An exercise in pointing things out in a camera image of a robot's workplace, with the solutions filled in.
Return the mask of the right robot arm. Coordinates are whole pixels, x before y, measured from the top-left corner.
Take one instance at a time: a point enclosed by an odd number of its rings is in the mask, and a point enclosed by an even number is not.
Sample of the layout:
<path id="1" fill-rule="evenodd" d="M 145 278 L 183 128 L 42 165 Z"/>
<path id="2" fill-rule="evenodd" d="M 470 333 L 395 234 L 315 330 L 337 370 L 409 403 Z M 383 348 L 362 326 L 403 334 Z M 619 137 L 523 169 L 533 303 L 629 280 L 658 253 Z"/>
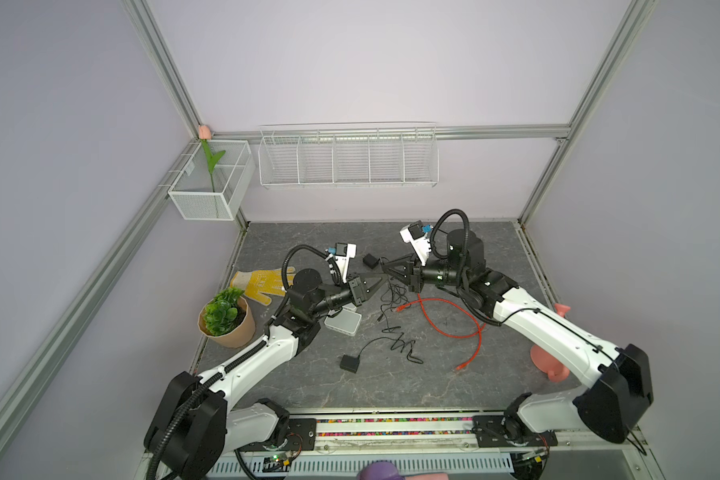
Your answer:
<path id="1" fill-rule="evenodd" d="M 587 332 L 489 268 L 465 212 L 451 209 L 441 218 L 452 216 L 462 226 L 447 234 L 445 251 L 438 251 L 435 241 L 441 222 L 415 221 L 400 231 L 412 254 L 383 262 L 383 271 L 414 293 L 433 285 L 458 298 L 476 320 L 523 335 L 579 381 L 563 392 L 518 396 L 503 414 L 505 438 L 522 444 L 548 431 L 587 429 L 614 444 L 632 440 L 654 402 L 648 355 L 633 344 L 619 347 Z"/>

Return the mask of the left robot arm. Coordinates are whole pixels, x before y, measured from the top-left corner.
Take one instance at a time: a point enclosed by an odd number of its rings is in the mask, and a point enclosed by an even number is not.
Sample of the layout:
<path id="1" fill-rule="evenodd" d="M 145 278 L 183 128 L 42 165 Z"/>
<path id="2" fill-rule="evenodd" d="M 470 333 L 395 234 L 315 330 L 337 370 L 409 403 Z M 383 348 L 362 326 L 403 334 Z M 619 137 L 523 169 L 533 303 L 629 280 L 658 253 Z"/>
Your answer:
<path id="1" fill-rule="evenodd" d="M 238 402 L 309 346 L 322 319 L 372 299 L 387 278 L 370 272 L 335 285 L 307 268 L 287 280 L 285 297 L 264 335 L 214 368 L 198 375 L 182 372 L 171 380 L 145 435 L 151 455 L 146 478 L 157 478 L 159 466 L 165 465 L 170 479 L 201 479 L 225 453 L 251 444 L 285 444 L 286 409 L 266 398 L 246 408 Z"/>

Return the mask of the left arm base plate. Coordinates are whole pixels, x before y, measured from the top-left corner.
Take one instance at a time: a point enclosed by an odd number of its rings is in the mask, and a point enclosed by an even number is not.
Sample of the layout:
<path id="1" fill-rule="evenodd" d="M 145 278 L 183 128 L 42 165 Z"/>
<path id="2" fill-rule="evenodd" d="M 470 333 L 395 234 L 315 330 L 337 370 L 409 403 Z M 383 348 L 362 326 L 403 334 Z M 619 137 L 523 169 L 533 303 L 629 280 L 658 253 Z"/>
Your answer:
<path id="1" fill-rule="evenodd" d="M 240 448 L 242 452 L 265 451 L 313 451 L 317 440 L 317 419 L 314 417 L 291 417 L 277 427 L 272 438 Z"/>

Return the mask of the potted green plant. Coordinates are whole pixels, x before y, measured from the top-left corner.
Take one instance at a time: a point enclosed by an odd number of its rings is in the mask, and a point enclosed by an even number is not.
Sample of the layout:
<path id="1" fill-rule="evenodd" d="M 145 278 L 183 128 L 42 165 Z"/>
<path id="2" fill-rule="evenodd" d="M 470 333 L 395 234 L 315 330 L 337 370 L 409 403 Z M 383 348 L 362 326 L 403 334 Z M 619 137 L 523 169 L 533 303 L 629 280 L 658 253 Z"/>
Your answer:
<path id="1" fill-rule="evenodd" d="M 209 339 L 226 348 L 241 348 L 256 332 L 255 319 L 244 291 L 229 287 L 206 304 L 198 316 L 198 328 Z"/>

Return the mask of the yellow work glove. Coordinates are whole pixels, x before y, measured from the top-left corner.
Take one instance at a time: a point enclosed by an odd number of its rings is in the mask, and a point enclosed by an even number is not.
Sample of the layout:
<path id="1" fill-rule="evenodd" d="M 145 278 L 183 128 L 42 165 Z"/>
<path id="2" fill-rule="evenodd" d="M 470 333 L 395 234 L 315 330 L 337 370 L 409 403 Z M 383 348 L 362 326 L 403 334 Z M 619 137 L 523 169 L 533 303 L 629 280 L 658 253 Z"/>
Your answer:
<path id="1" fill-rule="evenodd" d="M 242 290 L 248 300 L 263 306 L 269 306 L 275 298 L 285 296 L 280 270 L 238 271 L 229 286 Z"/>

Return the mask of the artificial pink tulip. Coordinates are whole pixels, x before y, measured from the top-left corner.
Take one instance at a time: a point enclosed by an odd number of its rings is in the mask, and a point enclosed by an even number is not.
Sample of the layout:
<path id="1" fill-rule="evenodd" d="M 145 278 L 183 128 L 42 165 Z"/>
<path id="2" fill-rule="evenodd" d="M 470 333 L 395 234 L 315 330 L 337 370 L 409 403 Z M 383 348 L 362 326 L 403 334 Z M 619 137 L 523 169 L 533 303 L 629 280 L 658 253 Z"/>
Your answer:
<path id="1" fill-rule="evenodd" d="M 211 191 L 216 192 L 214 171 L 220 160 L 225 156 L 225 150 L 214 151 L 209 141 L 212 139 L 213 134 L 211 129 L 207 125 L 199 125 L 197 128 L 198 138 L 201 143 L 202 150 L 204 152 L 207 164 L 207 171 L 209 174 Z"/>

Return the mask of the white mesh corner basket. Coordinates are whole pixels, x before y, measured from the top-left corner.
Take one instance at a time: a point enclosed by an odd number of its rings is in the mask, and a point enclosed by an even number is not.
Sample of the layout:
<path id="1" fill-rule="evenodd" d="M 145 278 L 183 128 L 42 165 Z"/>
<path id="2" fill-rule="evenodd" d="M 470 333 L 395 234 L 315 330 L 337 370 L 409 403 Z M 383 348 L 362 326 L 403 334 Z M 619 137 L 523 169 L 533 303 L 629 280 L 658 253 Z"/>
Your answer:
<path id="1" fill-rule="evenodd" d="M 200 140 L 168 194 L 191 221 L 234 221 L 255 172 L 247 141 Z"/>

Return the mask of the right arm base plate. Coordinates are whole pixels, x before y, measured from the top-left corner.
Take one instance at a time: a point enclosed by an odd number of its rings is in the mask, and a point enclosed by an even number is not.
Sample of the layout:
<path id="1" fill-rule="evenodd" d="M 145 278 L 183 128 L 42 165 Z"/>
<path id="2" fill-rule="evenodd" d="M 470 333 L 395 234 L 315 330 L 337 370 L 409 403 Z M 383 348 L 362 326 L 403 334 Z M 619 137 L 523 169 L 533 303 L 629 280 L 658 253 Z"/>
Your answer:
<path id="1" fill-rule="evenodd" d="M 489 447 L 553 447 L 558 445 L 553 431 L 535 433 L 519 420 L 504 415 L 475 415 L 471 432 L 481 448 Z"/>

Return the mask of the pink watering can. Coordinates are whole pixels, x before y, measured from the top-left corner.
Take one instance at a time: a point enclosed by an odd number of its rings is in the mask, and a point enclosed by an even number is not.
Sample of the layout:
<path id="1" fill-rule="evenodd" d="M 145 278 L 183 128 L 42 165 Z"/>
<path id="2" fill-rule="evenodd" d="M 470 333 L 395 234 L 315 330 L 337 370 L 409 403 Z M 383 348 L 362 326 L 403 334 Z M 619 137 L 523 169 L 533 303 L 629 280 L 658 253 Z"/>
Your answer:
<path id="1" fill-rule="evenodd" d="M 570 370 L 562 362 L 538 345 L 531 347 L 530 358 L 533 365 L 544 373 L 551 382 L 562 382 L 570 375 Z"/>

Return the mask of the black power adapter with cable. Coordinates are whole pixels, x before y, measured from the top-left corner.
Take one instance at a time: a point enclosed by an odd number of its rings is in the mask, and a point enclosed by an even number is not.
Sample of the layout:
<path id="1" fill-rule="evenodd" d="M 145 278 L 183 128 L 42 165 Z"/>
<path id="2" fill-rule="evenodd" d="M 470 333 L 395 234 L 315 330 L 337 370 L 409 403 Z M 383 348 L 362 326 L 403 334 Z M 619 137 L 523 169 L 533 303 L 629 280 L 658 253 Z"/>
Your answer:
<path id="1" fill-rule="evenodd" d="M 415 354 L 414 347 L 416 340 L 409 338 L 403 332 L 400 325 L 393 325 L 390 322 L 390 315 L 397 307 L 403 306 L 408 302 L 406 289 L 397 283 L 389 280 L 386 290 L 381 295 L 381 304 L 379 307 L 379 315 L 377 322 L 382 325 L 381 335 L 369 340 L 356 355 L 343 355 L 339 367 L 350 373 L 357 373 L 361 364 L 363 353 L 373 344 L 379 342 L 388 342 L 389 350 L 402 354 L 405 360 L 415 365 L 423 365 L 424 360 Z"/>

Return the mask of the purple object at bottom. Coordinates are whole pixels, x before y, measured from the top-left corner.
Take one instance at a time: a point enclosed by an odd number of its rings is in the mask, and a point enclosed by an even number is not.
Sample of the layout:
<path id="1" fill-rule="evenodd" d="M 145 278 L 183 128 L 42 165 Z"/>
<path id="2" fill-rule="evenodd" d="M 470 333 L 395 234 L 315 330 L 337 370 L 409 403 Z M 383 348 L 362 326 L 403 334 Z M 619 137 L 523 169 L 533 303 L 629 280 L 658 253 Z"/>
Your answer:
<path id="1" fill-rule="evenodd" d="M 364 467 L 357 475 L 358 480 L 404 480 L 394 463 L 376 461 Z"/>

